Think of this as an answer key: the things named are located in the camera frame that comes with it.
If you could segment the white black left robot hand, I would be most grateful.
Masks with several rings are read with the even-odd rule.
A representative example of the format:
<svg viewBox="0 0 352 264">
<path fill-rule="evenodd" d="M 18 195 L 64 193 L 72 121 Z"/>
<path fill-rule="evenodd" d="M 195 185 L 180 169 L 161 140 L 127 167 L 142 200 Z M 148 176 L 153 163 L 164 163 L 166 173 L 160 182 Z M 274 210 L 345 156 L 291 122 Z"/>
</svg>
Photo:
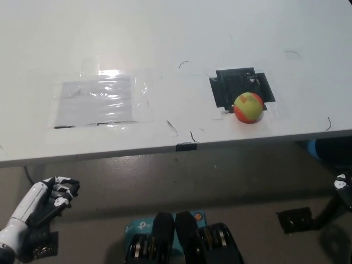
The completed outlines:
<svg viewBox="0 0 352 264">
<path fill-rule="evenodd" d="M 25 261 L 26 238 L 70 208 L 79 188 L 80 182 L 68 177 L 51 177 L 35 183 L 1 229 L 1 263 Z"/>
</svg>

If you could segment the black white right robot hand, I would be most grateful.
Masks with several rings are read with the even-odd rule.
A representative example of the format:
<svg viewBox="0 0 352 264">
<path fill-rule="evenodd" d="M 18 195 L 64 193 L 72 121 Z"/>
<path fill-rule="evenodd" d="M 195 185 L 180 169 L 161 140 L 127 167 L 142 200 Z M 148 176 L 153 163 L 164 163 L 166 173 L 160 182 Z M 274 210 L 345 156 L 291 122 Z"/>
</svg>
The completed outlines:
<svg viewBox="0 0 352 264">
<path fill-rule="evenodd" d="M 344 206 L 351 211 L 351 176 L 346 173 L 338 175 L 334 188 Z"/>
</svg>

